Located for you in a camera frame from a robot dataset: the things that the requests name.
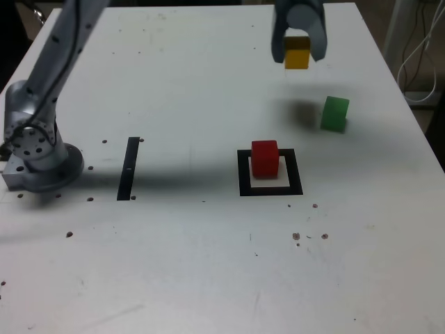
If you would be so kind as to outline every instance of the wire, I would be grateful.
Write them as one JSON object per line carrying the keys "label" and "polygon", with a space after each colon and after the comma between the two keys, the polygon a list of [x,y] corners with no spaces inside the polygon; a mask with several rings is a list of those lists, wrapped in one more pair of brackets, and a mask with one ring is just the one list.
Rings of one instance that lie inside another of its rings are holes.
{"label": "wire", "polygon": [[[416,54],[416,52],[420,49],[420,47],[424,44],[424,42],[431,36],[432,31],[434,30],[434,28],[436,27],[436,24],[438,23],[438,21],[440,20],[440,18],[442,17],[442,15],[445,12],[445,8],[443,8],[440,12],[440,14],[437,16],[437,19],[431,24],[431,29],[428,33],[428,35],[420,42],[420,44],[416,47],[416,49],[414,49],[414,51],[408,56],[408,58],[403,62],[403,64],[400,66],[400,69],[398,70],[397,73],[397,85],[400,87],[400,76],[401,76],[401,72],[403,69],[403,66],[405,66],[405,64],[411,59],[411,57],[413,57],[413,55]],[[436,83],[437,83],[437,77],[436,77],[436,67],[434,66],[434,63],[431,59],[431,57],[429,57],[429,55],[427,54],[427,58],[428,60],[432,63],[432,68],[434,70],[434,86],[430,92],[430,94],[428,94],[427,97],[423,98],[422,100],[411,100],[407,97],[405,97],[405,99],[409,102],[423,102],[426,101],[427,99],[429,99],[431,97],[432,94],[434,94],[435,89],[436,89]]]}
{"label": "wire", "polygon": [[[71,65],[72,59],[74,58],[74,55],[76,53],[77,42],[78,42],[78,39],[79,39],[79,31],[80,31],[81,5],[80,5],[80,0],[75,0],[75,1],[76,2],[74,3],[74,14],[75,14],[75,18],[74,18],[74,38],[73,38],[73,43],[72,43],[72,47],[71,47],[70,53],[68,54],[67,61],[65,62],[64,66],[62,67],[62,70],[57,75],[56,79],[54,79],[54,82],[49,87],[47,93],[44,95],[41,103],[38,105],[37,109],[35,110],[35,113],[23,125],[20,125],[20,126],[15,128],[13,134],[11,134],[11,136],[8,139],[6,139],[3,142],[3,144],[0,145],[0,152],[6,151],[6,146],[9,143],[11,143],[12,141],[14,141],[14,139],[16,139],[22,133],[23,129],[25,129],[26,127],[35,128],[35,129],[39,130],[40,132],[42,132],[42,134],[46,138],[48,138],[48,134],[46,133],[46,131],[44,129],[42,129],[41,127],[38,127],[36,125],[32,125],[32,122],[40,114],[40,112],[43,109],[43,106],[47,103],[47,100],[48,100],[49,96],[53,93],[53,90],[57,87],[58,83],[61,81],[61,79],[63,78],[63,76],[67,72],[68,68]],[[51,141],[48,141],[49,144],[51,146],[53,146],[53,147],[56,146],[56,144],[57,144],[57,136],[54,136],[54,138],[55,138],[54,144],[52,144]]]}
{"label": "wire", "polygon": [[[423,28],[423,38],[426,37],[426,23],[425,23],[425,7],[426,7],[426,2],[423,3],[423,7],[422,7],[422,14],[421,14],[421,18],[422,18],[422,28]],[[405,85],[405,89],[403,90],[403,94],[406,94],[407,90],[410,89],[410,86],[412,85],[412,83],[416,80],[417,75],[419,74],[419,70],[420,67],[422,65],[422,60],[423,60],[423,53],[426,50],[426,44],[423,44],[423,48],[422,51],[420,53],[420,57],[419,57],[419,62],[417,63],[417,69],[416,72],[414,73],[414,76],[411,78],[410,82]]]}
{"label": "wire", "polygon": [[[409,45],[410,45],[410,43],[411,43],[411,39],[414,37],[414,33],[415,33],[416,30],[417,30],[417,23],[418,23],[417,17],[419,16],[419,9],[420,9],[420,7],[421,7],[421,2],[419,1],[419,3],[417,4],[417,8],[416,8],[416,19],[415,19],[415,21],[414,21],[414,27],[413,27],[413,29],[412,29],[412,31],[411,31],[411,35],[410,35],[410,37],[408,38],[408,41],[406,42],[405,48],[403,49],[403,53],[402,53],[402,63],[405,62],[406,51],[407,51],[407,49],[408,49],[408,47],[409,47]],[[406,66],[403,66],[403,71],[404,71],[404,73],[405,73],[405,82],[404,82],[404,84],[403,84],[403,92],[405,93],[406,90],[407,90],[407,81],[408,81],[408,73],[407,73],[407,70],[406,70]]]}
{"label": "wire", "polygon": [[[432,18],[432,23],[431,23],[431,30],[430,32],[432,32],[432,25],[434,24],[434,22],[436,21],[437,18],[437,13],[440,11],[440,8],[442,7],[442,5],[444,4],[444,0],[440,0],[439,5],[437,6],[436,12],[434,13],[434,17]],[[426,42],[426,50],[428,50],[429,46],[430,46],[430,41],[431,41],[431,35],[428,38],[427,42]]]}

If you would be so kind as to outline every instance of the table surface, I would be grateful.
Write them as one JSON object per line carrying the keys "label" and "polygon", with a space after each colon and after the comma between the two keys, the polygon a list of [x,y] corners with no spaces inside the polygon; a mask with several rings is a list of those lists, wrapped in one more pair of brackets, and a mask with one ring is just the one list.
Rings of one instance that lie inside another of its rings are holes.
{"label": "table surface", "polygon": [[[0,182],[0,332],[443,333],[444,174],[356,6],[325,9],[305,71],[273,62],[272,6],[105,10],[57,106],[94,169],[60,198]],[[304,195],[240,197],[236,151],[268,139]]]}

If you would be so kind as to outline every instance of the floor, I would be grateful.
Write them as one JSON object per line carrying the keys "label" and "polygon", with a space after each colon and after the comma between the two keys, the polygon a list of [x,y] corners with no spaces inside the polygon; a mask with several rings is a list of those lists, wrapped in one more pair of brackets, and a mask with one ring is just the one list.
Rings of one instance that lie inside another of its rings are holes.
{"label": "floor", "polygon": [[[335,0],[327,0],[326,2],[338,2]],[[382,49],[385,43],[385,37],[387,33],[387,27],[389,26],[389,21],[391,19],[392,8],[394,7],[395,0],[355,0],[357,7],[359,8],[364,21],[368,25],[368,28],[375,40],[377,46]],[[57,3],[39,3],[39,7],[42,9],[44,14],[48,17],[54,8],[60,7]],[[435,4],[430,4],[426,6],[426,17],[427,22],[432,20],[432,16],[435,11]],[[22,16],[26,32],[30,39],[34,39],[40,30],[40,26],[37,20],[34,18],[33,13],[24,7],[22,4],[17,4],[19,8],[20,15]],[[443,29],[445,30],[445,20],[442,20]],[[419,31],[415,34],[412,45],[416,44],[421,40],[421,31],[419,26]],[[430,50],[431,57],[435,60],[436,64],[443,64],[443,68],[438,68],[439,77],[439,87],[443,86],[445,88],[445,63],[442,62],[442,55],[445,54],[445,43],[434,43]],[[416,70],[416,63],[410,64],[407,67],[409,73],[414,73]],[[419,72],[419,79],[413,84],[412,88],[415,90],[430,90],[431,86],[431,69],[428,68],[427,64],[423,62],[421,66],[421,71]],[[432,118],[431,110],[416,110],[413,111],[414,116],[422,128],[423,132],[426,131],[430,120]]]}

